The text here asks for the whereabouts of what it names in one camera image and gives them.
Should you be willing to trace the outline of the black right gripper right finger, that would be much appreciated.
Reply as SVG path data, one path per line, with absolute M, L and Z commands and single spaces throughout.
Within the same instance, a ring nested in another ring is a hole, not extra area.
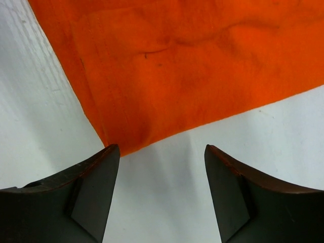
M 323 191 L 292 184 L 208 145 L 205 165 L 222 242 L 323 242 Z

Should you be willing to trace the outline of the orange t shirt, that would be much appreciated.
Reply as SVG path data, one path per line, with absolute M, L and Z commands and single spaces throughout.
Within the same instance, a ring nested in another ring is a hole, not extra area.
M 323 84 L 323 1 L 30 1 L 122 155 Z

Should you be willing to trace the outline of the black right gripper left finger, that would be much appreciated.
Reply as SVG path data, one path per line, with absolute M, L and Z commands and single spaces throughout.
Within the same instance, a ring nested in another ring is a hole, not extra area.
M 1 242 L 102 242 L 120 160 L 112 144 L 24 187 L 1 190 Z

